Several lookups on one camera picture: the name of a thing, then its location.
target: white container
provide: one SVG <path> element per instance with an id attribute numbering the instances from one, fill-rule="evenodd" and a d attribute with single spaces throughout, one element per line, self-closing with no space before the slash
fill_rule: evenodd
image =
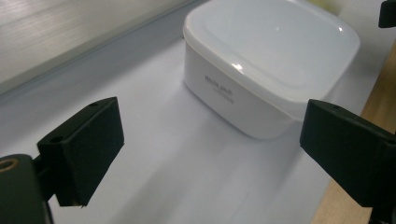
<path id="1" fill-rule="evenodd" d="M 185 82 L 242 132 L 274 138 L 324 100 L 360 40 L 334 15 L 305 1 L 218 0 L 185 21 Z"/>

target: brown wooden surface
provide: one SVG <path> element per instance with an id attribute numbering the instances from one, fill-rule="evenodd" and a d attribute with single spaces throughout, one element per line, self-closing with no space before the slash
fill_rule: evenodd
<path id="1" fill-rule="evenodd" d="M 361 112 L 361 117 L 395 133 L 396 42 Z M 360 207 L 334 180 L 331 180 L 311 223 L 367 224 L 371 211 L 371 208 Z"/>

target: black object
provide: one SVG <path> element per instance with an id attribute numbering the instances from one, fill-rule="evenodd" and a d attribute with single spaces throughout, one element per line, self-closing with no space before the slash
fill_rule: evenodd
<path id="1" fill-rule="evenodd" d="M 396 26 L 396 0 L 388 0 L 381 4 L 378 27 L 390 28 Z"/>
<path id="2" fill-rule="evenodd" d="M 124 144 L 117 98 L 90 104 L 38 142 L 40 156 L 0 159 L 0 223 L 52 223 L 47 200 L 87 205 Z"/>
<path id="3" fill-rule="evenodd" d="M 338 105 L 310 100 L 300 138 L 358 204 L 396 205 L 396 137 Z"/>

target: white plastic box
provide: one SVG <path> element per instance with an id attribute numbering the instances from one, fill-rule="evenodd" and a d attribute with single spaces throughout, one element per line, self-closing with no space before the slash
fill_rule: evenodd
<path id="1" fill-rule="evenodd" d="M 305 1 L 218 0 L 185 21 L 185 82 L 242 132 L 274 138 L 324 100 L 360 40 L 334 15 Z"/>

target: container lid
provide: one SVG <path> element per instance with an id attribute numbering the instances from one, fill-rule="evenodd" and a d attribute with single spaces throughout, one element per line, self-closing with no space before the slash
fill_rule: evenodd
<path id="1" fill-rule="evenodd" d="M 339 18 L 305 1 L 218 0 L 185 21 L 188 44 L 231 79 L 304 119 L 355 57 L 360 40 Z"/>

